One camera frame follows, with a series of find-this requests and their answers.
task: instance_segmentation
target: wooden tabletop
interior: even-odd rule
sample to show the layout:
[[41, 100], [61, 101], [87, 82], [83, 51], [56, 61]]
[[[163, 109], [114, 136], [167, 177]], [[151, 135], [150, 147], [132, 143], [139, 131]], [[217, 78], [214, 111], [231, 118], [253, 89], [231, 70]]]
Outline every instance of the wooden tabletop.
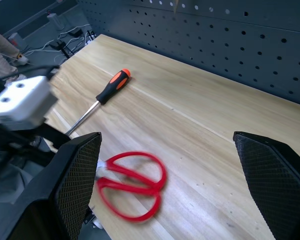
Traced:
[[[72, 136], [101, 132], [99, 161], [126, 151], [153, 153], [166, 165], [168, 181], [159, 213], [142, 224], [114, 216], [93, 192], [90, 207], [112, 240], [274, 239], [250, 195], [232, 136], [263, 135], [300, 155], [300, 105], [100, 35], [53, 79], [59, 101], [48, 123], [66, 132], [122, 68], [130, 70], [130, 83]], [[123, 162], [160, 178], [145, 159]], [[154, 202], [115, 191], [107, 196], [134, 215]]]

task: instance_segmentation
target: screwdriver handle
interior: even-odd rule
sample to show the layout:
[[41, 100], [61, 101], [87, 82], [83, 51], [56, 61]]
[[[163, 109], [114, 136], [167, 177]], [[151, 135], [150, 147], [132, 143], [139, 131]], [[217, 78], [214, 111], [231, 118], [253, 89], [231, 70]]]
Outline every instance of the screwdriver handle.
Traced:
[[122, 89], [128, 79], [130, 78], [130, 71], [126, 68], [118, 72], [114, 77], [109, 81], [104, 90], [97, 95], [95, 98], [100, 102], [101, 105], [104, 105], [108, 100], [114, 96], [120, 89]]

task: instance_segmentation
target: screwdriver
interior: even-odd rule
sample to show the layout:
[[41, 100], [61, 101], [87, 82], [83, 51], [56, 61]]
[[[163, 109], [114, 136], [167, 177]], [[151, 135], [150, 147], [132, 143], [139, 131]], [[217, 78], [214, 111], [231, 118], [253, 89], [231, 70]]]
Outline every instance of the screwdriver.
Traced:
[[80, 117], [78, 121], [65, 133], [65, 135], [70, 136], [97, 108], [99, 104], [106, 104], [111, 97], [113, 97], [119, 90], [121, 90], [127, 83], [130, 78], [130, 71], [126, 68], [118, 72], [114, 77], [109, 81], [104, 90], [97, 95], [96, 102], [89, 108], [86, 113]]

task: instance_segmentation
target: shoe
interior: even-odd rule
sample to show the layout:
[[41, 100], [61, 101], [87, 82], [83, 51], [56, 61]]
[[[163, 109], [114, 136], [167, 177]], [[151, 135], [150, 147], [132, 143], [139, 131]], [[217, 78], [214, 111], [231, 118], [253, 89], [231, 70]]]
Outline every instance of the shoe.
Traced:
[[27, 77], [23, 74], [19, 74], [19, 76], [15, 79], [13, 79], [12, 77], [8, 78], [6, 81], [5, 81], [5, 84], [4, 86], [5, 87], [8, 87], [11, 85], [12, 82], [15, 82], [15, 81], [19, 81], [19, 80], [23, 80], [23, 79], [26, 79]]
[[12, 65], [14, 67], [24, 66], [29, 62], [29, 59], [23, 56], [21, 53], [19, 53], [18, 56], [16, 56], [16, 59], [17, 60], [12, 62]]
[[26, 79], [27, 77], [23, 74], [19, 74], [19, 76], [16, 78], [15, 81], [19, 81], [19, 80], [23, 80], [23, 79]]

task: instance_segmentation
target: pegboard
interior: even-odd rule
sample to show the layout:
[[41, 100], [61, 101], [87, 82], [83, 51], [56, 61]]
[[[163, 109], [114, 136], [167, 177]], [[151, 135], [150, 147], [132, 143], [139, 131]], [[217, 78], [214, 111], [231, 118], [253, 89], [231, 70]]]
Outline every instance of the pegboard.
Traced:
[[300, 0], [78, 0], [97, 34], [300, 104]]

